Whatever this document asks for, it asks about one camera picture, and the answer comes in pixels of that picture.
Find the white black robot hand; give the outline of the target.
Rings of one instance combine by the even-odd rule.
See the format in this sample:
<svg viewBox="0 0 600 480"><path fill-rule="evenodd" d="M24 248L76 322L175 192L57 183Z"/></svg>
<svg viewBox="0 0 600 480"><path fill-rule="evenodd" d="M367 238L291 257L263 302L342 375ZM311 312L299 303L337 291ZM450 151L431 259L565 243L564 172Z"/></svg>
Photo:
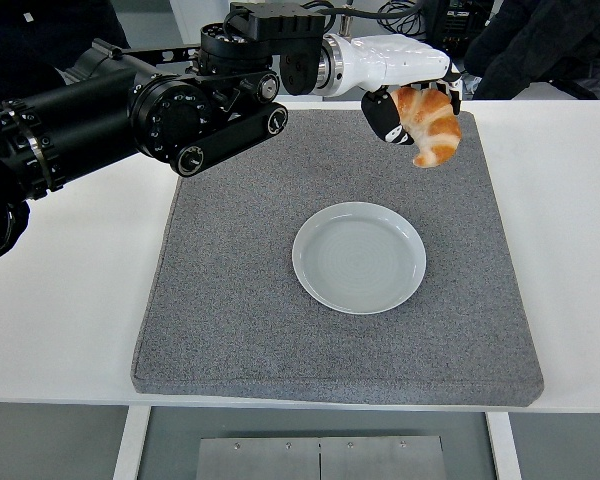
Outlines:
<svg viewBox="0 0 600 480"><path fill-rule="evenodd" d="M389 87L434 87L450 100L454 114L462 99L460 72L447 54L399 34L351 40L325 36L320 76L314 92L323 97L364 90L363 113L374 133L387 143L414 142L413 134L399 121L397 107L389 102Z"/></svg>

